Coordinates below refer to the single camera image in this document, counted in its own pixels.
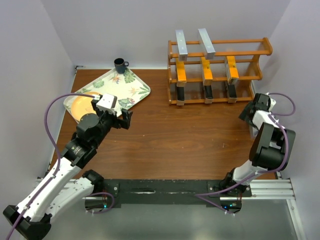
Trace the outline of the white yellow toothpaste box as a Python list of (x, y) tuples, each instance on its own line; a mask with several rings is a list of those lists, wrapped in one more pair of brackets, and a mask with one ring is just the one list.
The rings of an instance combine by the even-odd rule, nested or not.
[(226, 56), (224, 60), (227, 83), (234, 85), (239, 80), (239, 73), (234, 56)]

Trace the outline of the white R.O toothpaste box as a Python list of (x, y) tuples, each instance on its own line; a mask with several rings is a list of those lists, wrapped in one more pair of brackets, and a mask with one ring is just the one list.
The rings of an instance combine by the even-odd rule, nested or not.
[(175, 64), (177, 74), (177, 85), (184, 86), (187, 82), (185, 63), (177, 59)]

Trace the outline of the orange toothpaste box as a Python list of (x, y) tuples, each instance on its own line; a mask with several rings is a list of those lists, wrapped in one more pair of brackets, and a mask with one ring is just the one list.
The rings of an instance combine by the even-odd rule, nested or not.
[(202, 69), (202, 81), (204, 86), (210, 86), (213, 81), (213, 74), (211, 71), (210, 61), (205, 57), (200, 58), (201, 61), (201, 69)]

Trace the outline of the silver toothpaste box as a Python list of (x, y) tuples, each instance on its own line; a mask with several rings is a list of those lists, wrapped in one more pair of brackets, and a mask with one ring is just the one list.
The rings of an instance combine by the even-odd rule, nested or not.
[(251, 125), (249, 131), (251, 138), (254, 139), (258, 135), (259, 129), (255, 125)]
[(205, 28), (198, 29), (198, 41), (206, 60), (213, 60), (216, 54), (210, 36)]
[(188, 58), (188, 50), (183, 30), (177, 29), (175, 31), (175, 36), (178, 48), (178, 59), (181, 62), (185, 62)]

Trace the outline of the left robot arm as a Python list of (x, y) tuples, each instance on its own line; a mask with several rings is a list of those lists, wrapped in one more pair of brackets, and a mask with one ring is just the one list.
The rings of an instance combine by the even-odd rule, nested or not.
[(101, 101), (92, 100), (94, 113), (83, 115), (71, 141), (65, 146), (49, 173), (18, 205), (8, 205), (3, 215), (27, 240), (42, 240), (57, 217), (84, 197), (99, 196), (104, 178), (93, 170), (86, 171), (74, 186), (64, 189), (97, 154), (97, 149), (111, 128), (129, 129), (132, 111), (117, 113)]

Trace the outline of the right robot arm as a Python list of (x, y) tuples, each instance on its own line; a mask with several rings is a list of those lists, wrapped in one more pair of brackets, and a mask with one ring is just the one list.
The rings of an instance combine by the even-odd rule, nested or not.
[(290, 159), (295, 131), (282, 126), (272, 113), (276, 101), (269, 93), (257, 93), (239, 115), (257, 130), (248, 160), (233, 168), (219, 183), (219, 189), (230, 197), (244, 192), (251, 181), (266, 173), (283, 171)]

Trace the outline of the black toothpaste box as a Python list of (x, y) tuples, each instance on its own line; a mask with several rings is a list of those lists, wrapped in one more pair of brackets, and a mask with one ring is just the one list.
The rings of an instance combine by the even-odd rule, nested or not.
[(227, 82), (225, 83), (225, 89), (226, 89), (226, 94), (227, 94), (227, 102), (230, 104), (234, 104), (237, 102), (238, 97), (237, 97), (237, 92), (236, 92), (236, 87), (234, 84), (228, 84)]
[(211, 85), (204, 85), (204, 103), (205, 104), (212, 104), (213, 103), (213, 92)]
[(183, 82), (176, 83), (176, 105), (184, 106), (185, 105), (185, 85)]

